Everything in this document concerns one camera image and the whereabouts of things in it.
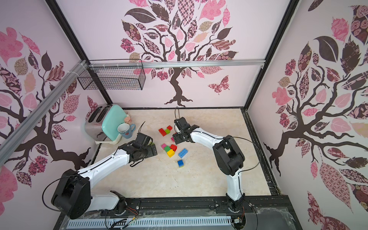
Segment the blue long lego brick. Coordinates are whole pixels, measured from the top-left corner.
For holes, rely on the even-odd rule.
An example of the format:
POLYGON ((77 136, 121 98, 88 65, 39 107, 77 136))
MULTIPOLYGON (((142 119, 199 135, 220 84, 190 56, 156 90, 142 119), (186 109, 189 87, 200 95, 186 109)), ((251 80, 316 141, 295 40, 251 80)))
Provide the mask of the blue long lego brick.
POLYGON ((187 149, 183 149, 179 152, 178 156, 183 159, 186 155, 188 154, 188 150, 187 149))

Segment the blue small lego brick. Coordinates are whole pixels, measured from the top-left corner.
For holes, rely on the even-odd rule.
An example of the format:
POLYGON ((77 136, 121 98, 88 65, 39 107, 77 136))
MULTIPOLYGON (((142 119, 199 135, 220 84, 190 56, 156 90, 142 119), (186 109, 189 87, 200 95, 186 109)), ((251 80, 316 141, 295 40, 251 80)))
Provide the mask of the blue small lego brick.
POLYGON ((184 162, 183 162, 183 160, 179 160, 179 161, 177 161, 177 163, 178 163, 178 167, 179 167, 179 168, 181 168, 181 167, 183 167, 183 166, 184 166, 184 162))

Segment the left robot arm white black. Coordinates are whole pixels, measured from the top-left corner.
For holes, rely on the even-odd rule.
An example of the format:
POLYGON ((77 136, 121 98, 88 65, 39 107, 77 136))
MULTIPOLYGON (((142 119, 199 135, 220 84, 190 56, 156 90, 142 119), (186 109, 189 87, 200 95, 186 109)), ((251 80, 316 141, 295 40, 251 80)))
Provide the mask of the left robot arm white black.
POLYGON ((107 195, 93 195, 91 190, 102 179, 129 165, 134 167, 146 158, 157 155, 153 139, 138 133, 135 140, 125 143, 102 160, 78 171, 67 170, 56 180, 51 198, 51 210, 60 211, 70 219, 77 219, 90 211, 105 210, 121 215, 127 209, 126 198, 117 191, 107 195))

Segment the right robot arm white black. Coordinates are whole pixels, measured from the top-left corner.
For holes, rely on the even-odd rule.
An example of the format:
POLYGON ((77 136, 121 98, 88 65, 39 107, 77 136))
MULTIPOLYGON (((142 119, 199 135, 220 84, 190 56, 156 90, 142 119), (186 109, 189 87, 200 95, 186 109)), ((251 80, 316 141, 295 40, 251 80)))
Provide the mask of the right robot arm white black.
POLYGON ((225 137, 209 133, 197 125, 190 125, 184 117, 174 120, 176 144, 191 142, 201 144, 214 152, 219 169, 227 176, 226 199, 229 210, 233 213, 244 212, 244 205, 248 203, 242 190, 241 173, 253 170, 243 169, 245 157, 238 146, 235 137, 225 137))

